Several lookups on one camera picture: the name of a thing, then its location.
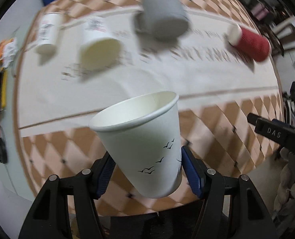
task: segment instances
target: blue gripper pad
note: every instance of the blue gripper pad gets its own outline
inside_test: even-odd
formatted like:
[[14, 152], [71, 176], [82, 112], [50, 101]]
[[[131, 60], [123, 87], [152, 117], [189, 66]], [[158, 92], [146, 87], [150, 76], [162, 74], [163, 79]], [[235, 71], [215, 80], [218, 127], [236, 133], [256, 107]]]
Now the blue gripper pad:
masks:
[[110, 182], [114, 168], [115, 168], [115, 162], [110, 156], [99, 176], [98, 187], [96, 189], [96, 194], [99, 198], [105, 193], [108, 187], [108, 184]]
[[188, 183], [192, 192], [200, 199], [202, 197], [202, 182], [200, 177], [198, 176], [192, 161], [188, 157], [186, 151], [182, 147], [182, 166], [185, 171]]

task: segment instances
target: white paper cup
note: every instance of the white paper cup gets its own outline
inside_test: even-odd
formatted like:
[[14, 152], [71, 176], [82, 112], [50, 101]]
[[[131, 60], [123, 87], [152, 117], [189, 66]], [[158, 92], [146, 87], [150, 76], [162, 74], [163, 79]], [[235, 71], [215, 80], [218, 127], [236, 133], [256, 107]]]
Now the white paper cup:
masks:
[[102, 17], [90, 17], [82, 25], [81, 67], [99, 70], [110, 66], [118, 57], [121, 42], [113, 37]]
[[56, 51], [62, 21], [63, 15], [59, 12], [47, 13], [43, 16], [39, 25], [37, 53], [51, 54]]
[[181, 183], [178, 95], [141, 95], [99, 112], [90, 121], [106, 150], [140, 194], [162, 198]]

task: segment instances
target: red knitted cup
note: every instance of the red knitted cup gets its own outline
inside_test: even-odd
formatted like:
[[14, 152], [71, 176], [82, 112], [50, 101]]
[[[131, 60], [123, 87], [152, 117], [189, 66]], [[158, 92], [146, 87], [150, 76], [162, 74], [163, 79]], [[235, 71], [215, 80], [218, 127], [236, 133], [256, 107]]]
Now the red knitted cup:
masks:
[[256, 62], [266, 60], [271, 52], [271, 46], [266, 37], [237, 24], [228, 29], [227, 40], [232, 46], [246, 53]]

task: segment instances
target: screw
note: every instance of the screw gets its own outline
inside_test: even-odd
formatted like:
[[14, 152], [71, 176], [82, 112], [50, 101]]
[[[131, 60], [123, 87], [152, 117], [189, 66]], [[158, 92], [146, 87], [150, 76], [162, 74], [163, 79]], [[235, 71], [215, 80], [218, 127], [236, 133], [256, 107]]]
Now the screw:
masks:
[[55, 174], [52, 174], [49, 176], [49, 181], [53, 182], [57, 179], [57, 176]]
[[243, 175], [241, 176], [241, 179], [242, 179], [243, 181], [248, 181], [248, 180], [249, 180], [249, 177], [248, 177], [248, 175], [243, 174]]
[[212, 168], [207, 169], [207, 173], [210, 175], [214, 175], [216, 173], [216, 171]]
[[89, 168], [82, 170], [82, 174], [84, 174], [84, 175], [88, 175], [90, 172], [91, 172], [91, 170]]

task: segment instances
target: gray mug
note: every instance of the gray mug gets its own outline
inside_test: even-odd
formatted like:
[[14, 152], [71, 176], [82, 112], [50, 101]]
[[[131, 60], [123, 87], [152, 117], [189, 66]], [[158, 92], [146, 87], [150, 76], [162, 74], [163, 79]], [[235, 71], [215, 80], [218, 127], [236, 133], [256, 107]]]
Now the gray mug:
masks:
[[136, 32], [171, 40], [188, 30], [189, 20], [180, 0], [142, 0], [144, 11], [134, 18]]

